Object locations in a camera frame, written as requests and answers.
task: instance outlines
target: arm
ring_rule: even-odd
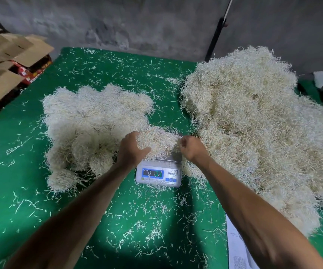
[[[139,150],[137,132],[125,136],[118,159],[56,216],[45,222],[8,261],[5,269],[69,269],[78,261],[119,185],[150,152]]]
[[[184,136],[182,154],[203,172],[260,268],[323,269],[323,259],[280,212],[209,155],[202,142]]]

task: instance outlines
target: concrete wall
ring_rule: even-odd
[[[202,61],[229,0],[0,0],[13,33],[56,48],[96,47]],[[298,73],[323,70],[323,0],[234,0],[215,49],[267,46]]]

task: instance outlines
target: fist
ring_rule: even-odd
[[[183,136],[180,140],[180,151],[183,156],[194,164],[201,158],[209,157],[209,154],[199,138]]]
[[[139,132],[133,131],[132,133],[127,134],[121,141],[117,163],[134,168],[150,153],[150,147],[146,147],[142,150],[138,148],[137,135],[139,135]]]

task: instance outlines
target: table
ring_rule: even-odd
[[[159,108],[150,123],[186,134],[190,118],[178,104],[179,82],[196,63],[88,48],[64,48],[55,63],[0,113],[0,268],[51,215],[74,196],[47,189],[41,99],[56,87],[108,83],[151,92]],[[76,268],[228,268],[225,213],[210,187],[183,178],[167,191],[121,184]],[[311,238],[323,256],[323,233]]]

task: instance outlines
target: forearm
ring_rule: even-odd
[[[197,166],[260,268],[323,268],[323,259],[281,213],[212,158]]]
[[[45,222],[6,264],[6,269],[69,269],[78,261],[115,191],[132,166],[113,167]]]

